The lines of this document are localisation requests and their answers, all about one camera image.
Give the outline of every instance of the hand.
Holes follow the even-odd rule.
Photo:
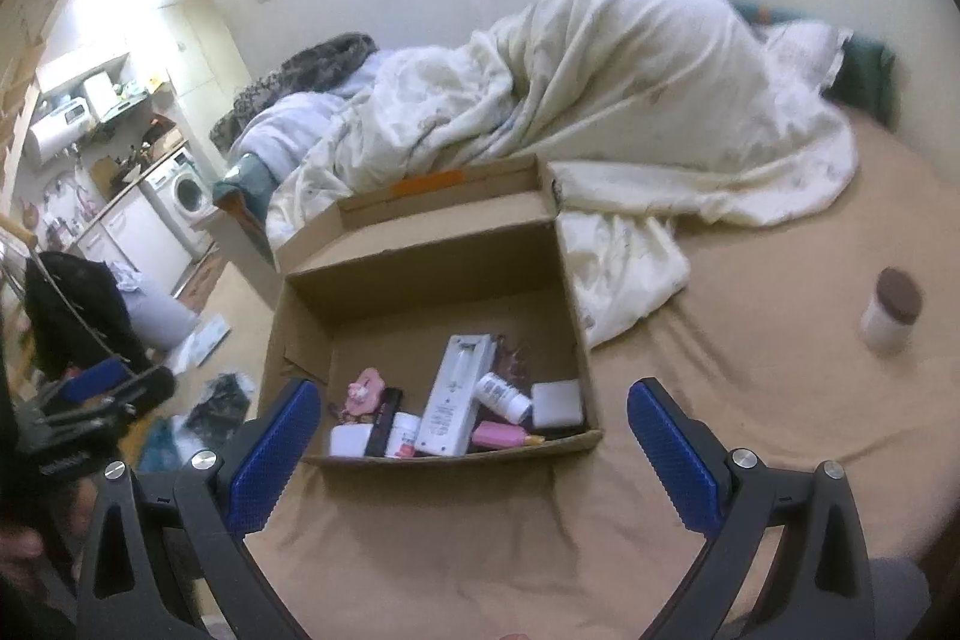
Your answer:
[[[67,517],[67,531],[83,538],[90,526],[97,489],[92,480],[77,483]],[[37,562],[43,555],[43,541],[35,530],[22,525],[0,522],[0,575],[20,590],[43,596],[43,585],[37,574]]]

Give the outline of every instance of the patterned gray blanket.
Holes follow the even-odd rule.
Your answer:
[[[292,92],[323,92],[336,87],[363,65],[376,44],[365,33],[342,33],[298,52],[280,68],[243,88],[210,130],[210,140],[224,155],[247,124]]]

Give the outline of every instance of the brown lid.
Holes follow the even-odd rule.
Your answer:
[[[877,301],[892,319],[911,325],[920,316],[923,293],[910,275],[887,266],[877,277]]]

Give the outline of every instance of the white pillow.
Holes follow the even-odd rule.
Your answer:
[[[853,36],[819,20],[755,25],[754,33],[781,73],[793,74],[818,92],[832,86],[843,66],[843,45]]]

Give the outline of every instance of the washing machine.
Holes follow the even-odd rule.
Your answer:
[[[200,177],[189,151],[179,150],[158,164],[140,181],[140,189],[194,261],[203,258],[213,239],[207,232],[193,228],[192,223],[216,207],[210,187]]]

